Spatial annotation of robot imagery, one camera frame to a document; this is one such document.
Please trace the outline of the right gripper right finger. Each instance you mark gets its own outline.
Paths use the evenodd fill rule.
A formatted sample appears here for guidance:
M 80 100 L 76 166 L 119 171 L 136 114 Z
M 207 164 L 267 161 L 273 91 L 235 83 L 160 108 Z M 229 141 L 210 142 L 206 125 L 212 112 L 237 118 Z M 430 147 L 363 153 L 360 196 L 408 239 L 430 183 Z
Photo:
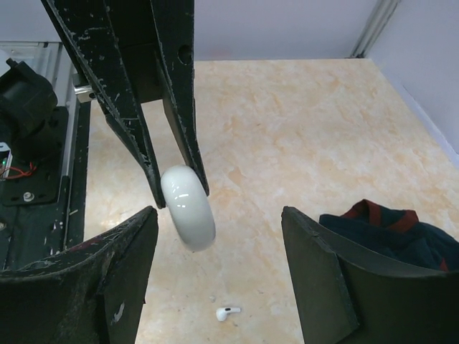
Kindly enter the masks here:
M 306 343 L 456 343 L 458 273 L 397 261 L 286 206 L 290 278 Z

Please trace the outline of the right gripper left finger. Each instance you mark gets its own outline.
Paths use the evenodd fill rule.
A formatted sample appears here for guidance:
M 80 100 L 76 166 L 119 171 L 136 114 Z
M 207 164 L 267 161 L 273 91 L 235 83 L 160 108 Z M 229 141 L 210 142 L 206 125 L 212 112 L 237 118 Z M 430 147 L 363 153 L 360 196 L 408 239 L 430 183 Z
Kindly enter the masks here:
M 134 343 L 158 239 L 146 208 L 65 251 L 1 272 L 2 343 Z

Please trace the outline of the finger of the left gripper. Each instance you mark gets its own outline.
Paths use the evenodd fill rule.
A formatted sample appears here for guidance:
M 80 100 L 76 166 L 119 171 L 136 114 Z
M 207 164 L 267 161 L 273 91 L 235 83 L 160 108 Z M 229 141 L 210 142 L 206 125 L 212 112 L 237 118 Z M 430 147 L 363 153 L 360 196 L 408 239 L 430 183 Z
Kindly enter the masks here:
M 43 1 L 67 53 L 87 81 L 105 120 L 146 175 L 158 208 L 166 206 L 146 119 L 104 1 Z
M 197 140 L 194 99 L 194 2 L 152 1 L 155 51 L 164 112 L 176 144 L 206 195 L 209 184 Z

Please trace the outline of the white earbud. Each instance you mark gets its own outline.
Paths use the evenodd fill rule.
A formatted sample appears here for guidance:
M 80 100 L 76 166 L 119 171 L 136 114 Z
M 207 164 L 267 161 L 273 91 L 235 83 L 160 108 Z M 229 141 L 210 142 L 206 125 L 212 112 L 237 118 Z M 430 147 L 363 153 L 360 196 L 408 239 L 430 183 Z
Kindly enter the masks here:
M 229 315 L 240 313 L 241 311 L 240 307 L 220 307 L 216 310 L 215 314 L 219 322 L 224 322 Z

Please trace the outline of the white earbud case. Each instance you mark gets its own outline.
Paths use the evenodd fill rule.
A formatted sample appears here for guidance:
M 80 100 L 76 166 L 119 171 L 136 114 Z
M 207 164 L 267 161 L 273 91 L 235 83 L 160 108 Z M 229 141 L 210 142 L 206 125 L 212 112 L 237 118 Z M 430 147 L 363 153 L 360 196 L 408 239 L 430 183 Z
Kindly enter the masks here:
M 184 165 L 170 167 L 161 177 L 161 190 L 184 246 L 193 252 L 209 248 L 216 227 L 206 192 L 194 170 Z

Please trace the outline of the dark navy folded cloth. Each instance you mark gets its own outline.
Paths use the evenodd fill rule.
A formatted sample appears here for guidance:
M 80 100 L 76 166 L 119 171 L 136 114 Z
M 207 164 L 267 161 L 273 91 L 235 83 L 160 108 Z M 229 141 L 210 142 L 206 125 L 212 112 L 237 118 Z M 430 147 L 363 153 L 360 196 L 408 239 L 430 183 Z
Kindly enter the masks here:
M 421 222 L 413 210 L 388 209 L 363 199 L 340 216 L 320 215 L 319 224 L 400 262 L 458 271 L 458 241 L 442 229 Z

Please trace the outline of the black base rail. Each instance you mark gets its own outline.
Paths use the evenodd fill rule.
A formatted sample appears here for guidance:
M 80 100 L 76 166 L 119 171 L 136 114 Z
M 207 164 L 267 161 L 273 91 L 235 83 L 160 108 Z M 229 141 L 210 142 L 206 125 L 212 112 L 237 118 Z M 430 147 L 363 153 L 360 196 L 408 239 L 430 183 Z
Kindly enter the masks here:
M 83 241 L 90 106 L 75 114 L 68 173 L 57 154 L 30 177 L 1 182 L 2 270 L 21 269 Z

